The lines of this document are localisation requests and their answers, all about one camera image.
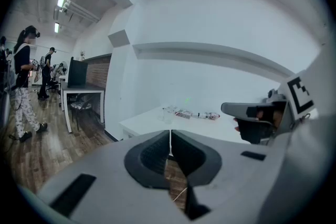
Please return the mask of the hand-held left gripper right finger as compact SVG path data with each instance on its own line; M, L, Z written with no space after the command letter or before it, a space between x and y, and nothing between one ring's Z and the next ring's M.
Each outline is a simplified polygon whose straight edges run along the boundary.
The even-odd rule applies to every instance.
M172 130L172 154L187 178L185 213L203 224L257 224L284 160L288 135L270 146Z

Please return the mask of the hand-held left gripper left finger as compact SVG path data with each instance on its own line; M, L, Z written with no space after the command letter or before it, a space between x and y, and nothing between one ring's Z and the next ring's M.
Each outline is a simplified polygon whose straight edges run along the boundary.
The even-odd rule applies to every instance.
M77 224L191 224L164 176L169 131L102 146L51 177L38 197Z

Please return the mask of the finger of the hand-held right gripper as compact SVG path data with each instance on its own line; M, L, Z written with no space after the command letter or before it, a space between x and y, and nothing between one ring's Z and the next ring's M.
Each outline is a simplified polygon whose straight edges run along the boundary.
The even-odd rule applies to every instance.
M268 144L280 127L286 101L271 103L223 103L221 111L237 122L235 127L244 141Z

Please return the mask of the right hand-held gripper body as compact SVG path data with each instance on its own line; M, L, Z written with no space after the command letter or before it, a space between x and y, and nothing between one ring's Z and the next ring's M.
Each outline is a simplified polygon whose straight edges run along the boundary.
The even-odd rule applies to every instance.
M285 79L269 101L285 102L284 111L276 113L276 135L333 114L333 46L324 46L309 67Z

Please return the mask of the clear glass cup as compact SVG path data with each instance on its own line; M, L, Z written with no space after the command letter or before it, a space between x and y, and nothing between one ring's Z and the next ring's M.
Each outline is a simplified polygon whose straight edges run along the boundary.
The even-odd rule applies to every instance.
M163 121L165 124L172 124L175 110L173 107L168 106L160 110L158 119Z

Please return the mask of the clear plastic bottle red cap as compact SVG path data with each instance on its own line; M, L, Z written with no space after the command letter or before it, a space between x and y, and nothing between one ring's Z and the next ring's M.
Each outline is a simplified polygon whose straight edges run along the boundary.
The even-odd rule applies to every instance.
M217 120L220 118L220 115L212 112L204 112L204 113L197 113L196 117L199 119Z

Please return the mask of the white table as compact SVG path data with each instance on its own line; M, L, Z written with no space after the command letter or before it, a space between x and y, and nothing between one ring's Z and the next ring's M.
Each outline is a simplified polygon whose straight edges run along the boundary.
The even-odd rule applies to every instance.
M236 143L245 143L239 133L234 130L236 126L231 116L222 115L217 120L184 119L174 115L172 124L165 124L158 119L163 107L157 107L132 118L119 122L124 136L139 136L161 130L183 130L202 136Z

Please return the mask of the person's gray shirt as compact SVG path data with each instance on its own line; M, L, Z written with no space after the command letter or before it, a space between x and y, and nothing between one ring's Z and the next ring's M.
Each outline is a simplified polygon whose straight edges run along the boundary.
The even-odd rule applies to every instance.
M336 156L336 114L297 128L258 224L312 224L323 215L323 185Z

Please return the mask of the chair with patterned cushion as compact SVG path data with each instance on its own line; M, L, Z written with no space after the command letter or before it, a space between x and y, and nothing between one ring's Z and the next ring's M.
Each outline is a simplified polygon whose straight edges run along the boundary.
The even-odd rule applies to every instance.
M77 95L75 102L70 104L72 123L76 120L77 130L79 130L78 115L81 112L87 112L89 115L92 111L93 93L80 93Z

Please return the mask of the gray desk white legs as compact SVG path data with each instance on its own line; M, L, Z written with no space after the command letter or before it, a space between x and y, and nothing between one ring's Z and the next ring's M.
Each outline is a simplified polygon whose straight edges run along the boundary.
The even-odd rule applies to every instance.
M60 83L61 110L65 114L66 126L67 126L69 133L72 132L72 129L71 129L71 124L70 124L70 119L69 119L67 95L68 94L82 94L82 93L85 93L85 94L99 93L100 94L100 122L104 123L104 96L105 96L104 88L96 87L91 84L86 84L85 86L80 86L80 87L69 88L68 83L65 81L62 81Z

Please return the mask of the black monitor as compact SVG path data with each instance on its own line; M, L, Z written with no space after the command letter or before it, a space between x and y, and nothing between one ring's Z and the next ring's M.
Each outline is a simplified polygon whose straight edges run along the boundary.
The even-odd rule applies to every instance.
M72 57L70 60L70 66L68 71L68 87L84 87L86 84L87 70L87 62L74 60L74 58Z

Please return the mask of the white ceiling pipes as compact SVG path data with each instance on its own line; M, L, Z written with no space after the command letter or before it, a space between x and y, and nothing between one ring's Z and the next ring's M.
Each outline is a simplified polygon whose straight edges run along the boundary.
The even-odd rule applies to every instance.
M87 9L79 6L74 1L66 0L62 7L55 6L54 13L53 13L53 19L58 20L60 13L66 13L71 12L74 13L86 20L89 20L91 22L97 23L100 18L93 14L92 12L88 11Z

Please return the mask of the gray wall panel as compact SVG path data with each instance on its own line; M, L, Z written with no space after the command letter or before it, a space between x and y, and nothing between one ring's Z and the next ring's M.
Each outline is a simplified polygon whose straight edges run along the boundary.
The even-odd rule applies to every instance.
M108 38L113 46L113 48L122 47L129 45L130 41L125 29L111 33L108 35Z

